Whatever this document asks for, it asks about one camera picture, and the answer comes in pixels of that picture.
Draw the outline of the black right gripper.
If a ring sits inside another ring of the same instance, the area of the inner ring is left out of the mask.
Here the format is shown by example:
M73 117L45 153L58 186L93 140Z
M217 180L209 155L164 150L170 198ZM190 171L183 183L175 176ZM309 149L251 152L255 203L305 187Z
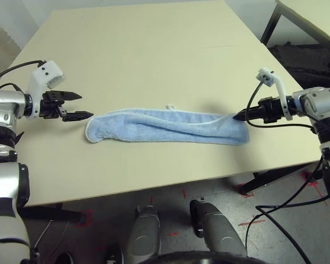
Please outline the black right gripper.
M264 123L275 123L284 116L280 99L266 97L258 101L258 106L244 108L233 118L238 121L262 119Z

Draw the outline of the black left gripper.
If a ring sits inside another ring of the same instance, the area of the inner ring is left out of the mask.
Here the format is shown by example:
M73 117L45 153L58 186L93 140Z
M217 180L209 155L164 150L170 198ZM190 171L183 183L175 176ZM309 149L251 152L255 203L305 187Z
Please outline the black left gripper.
M40 101L39 117L44 119L62 118L64 122L76 122L88 119L94 114L87 111L66 112L62 105L65 101L73 101L82 97L74 92L45 92Z

